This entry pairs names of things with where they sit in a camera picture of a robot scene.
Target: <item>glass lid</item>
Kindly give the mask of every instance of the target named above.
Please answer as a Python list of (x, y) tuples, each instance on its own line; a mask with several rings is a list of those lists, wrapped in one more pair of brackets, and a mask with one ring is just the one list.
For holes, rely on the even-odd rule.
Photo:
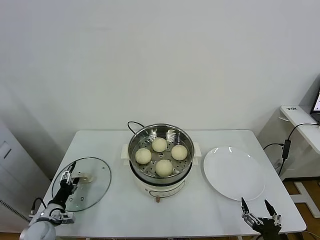
[(88, 209), (99, 202), (106, 194), (111, 183), (111, 170), (108, 164), (96, 157), (84, 157), (66, 166), (55, 178), (51, 194), (52, 198), (60, 189), (60, 179), (64, 171), (75, 163), (73, 178), (78, 178), (77, 189), (69, 196), (65, 205), (66, 211), (78, 212)]

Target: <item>floor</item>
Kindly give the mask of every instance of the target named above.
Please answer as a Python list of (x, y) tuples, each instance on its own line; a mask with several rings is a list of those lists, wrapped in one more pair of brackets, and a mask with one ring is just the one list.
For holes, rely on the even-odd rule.
[[(312, 197), (314, 203), (316, 206), (320, 209), (320, 186), (318, 185), (317, 181), (303, 181), (302, 182), (310, 196)], [(296, 186), (292, 181), (286, 181), (284, 182), (284, 186), (286, 190), (289, 192), (289, 194), (299, 194), (298, 190), (296, 189)], [(307, 231), (312, 232), (318, 236), (320, 236), (320, 218), (314, 218), (312, 214), (310, 213), (308, 207), (304, 203), (297, 203), (296, 207), (298, 208), (300, 214), (302, 215), (306, 225), (307, 225)], [(303, 232), (303, 239), (304, 240), (315, 240), (318, 239), (316, 237), (313, 237), (307, 232)], [(249, 240), (252, 237), (247, 236), (243, 237), (243, 240)], [(288, 234), (289, 240), (300, 240), (297, 236), (297, 234), (290, 233)], [(0, 240), (19, 240), (19, 234), (16, 233), (0, 233)], [(77, 238), (72, 240), (85, 240), (84, 238)], [(238, 240), (237, 237), (203, 237), (203, 238), (192, 238), (192, 240)]]

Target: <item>white table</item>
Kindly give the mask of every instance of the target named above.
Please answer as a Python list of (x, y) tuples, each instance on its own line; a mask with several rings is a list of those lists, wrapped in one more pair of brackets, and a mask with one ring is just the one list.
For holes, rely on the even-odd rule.
[[(311, 117), (311, 106), (299, 105), (283, 105), (281, 112), (288, 118), (288, 120), (297, 126), (303, 123), (316, 124), (317, 122)], [(296, 128), (304, 139), (310, 144), (317, 154), (320, 154), (320, 129), (316, 125), (301, 125)], [(320, 210), (309, 195), (308, 191), (302, 182), (294, 182), (300, 194), (291, 195), (295, 203), (305, 203), (314, 218), (320, 218)]]
[[(202, 155), (218, 146), (233, 146), (249, 153), (262, 166), (266, 175), (265, 190), (248, 202), (259, 217), (269, 217), (264, 199), (282, 215), (281, 232), (301, 232), (306, 224), (291, 200), (280, 178), (249, 130), (187, 131), (198, 142)], [(76, 222), (56, 227), (57, 236), (95, 238), (160, 238), (257, 235), (241, 218), (241, 203), (215, 191), (202, 174), (200, 161), (193, 166), (187, 184), (178, 194), (155, 199), (142, 194), (134, 183), (129, 166), (120, 159), (123, 144), (132, 137), (130, 131), (78, 131), (59, 168), (82, 157), (97, 157), (111, 167), (109, 190), (99, 203), (76, 212)], [(49, 187), (44, 201), (51, 197)]]
[[(316, 124), (317, 122), (310, 115), (310, 106), (283, 105), (281, 112), (294, 125)], [(320, 154), (320, 129), (316, 125), (301, 125), (296, 128), (304, 139), (310, 144), (314, 151)]]

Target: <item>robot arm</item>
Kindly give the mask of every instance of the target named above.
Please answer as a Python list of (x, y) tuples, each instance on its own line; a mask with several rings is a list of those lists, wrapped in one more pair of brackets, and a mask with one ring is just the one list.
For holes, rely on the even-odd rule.
[(281, 230), (281, 215), (276, 213), (274, 207), (267, 200), (264, 200), (264, 203), (271, 218), (256, 217), (249, 211), (243, 198), (241, 198), (241, 203), (242, 218), (253, 230), (260, 233), (264, 240), (283, 239), (282, 236), (279, 235), (279, 231)]
[(63, 173), (59, 182), (59, 191), (49, 201), (46, 209), (32, 216), (33, 218), (28, 227), (22, 231), (20, 240), (55, 240), (55, 226), (73, 224), (75, 222), (73, 213), (65, 211), (66, 202), (69, 196), (76, 191), (79, 182), (79, 178), (73, 178), (72, 180), (71, 173), (75, 165), (76, 163), (74, 162)]

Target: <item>steamed bun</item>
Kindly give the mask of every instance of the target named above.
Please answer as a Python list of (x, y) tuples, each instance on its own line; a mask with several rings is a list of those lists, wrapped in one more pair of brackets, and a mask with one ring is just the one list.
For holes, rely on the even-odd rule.
[(149, 149), (140, 148), (135, 152), (135, 160), (139, 164), (147, 164), (151, 160), (151, 152), (149, 151)]
[(188, 155), (188, 150), (185, 146), (182, 145), (175, 145), (171, 150), (171, 156), (177, 160), (182, 161), (184, 160)]
[(174, 167), (169, 160), (160, 160), (155, 165), (155, 172), (160, 177), (167, 177), (172, 174)]
[(157, 137), (152, 142), (152, 148), (158, 153), (163, 152), (167, 148), (167, 141), (164, 138)]

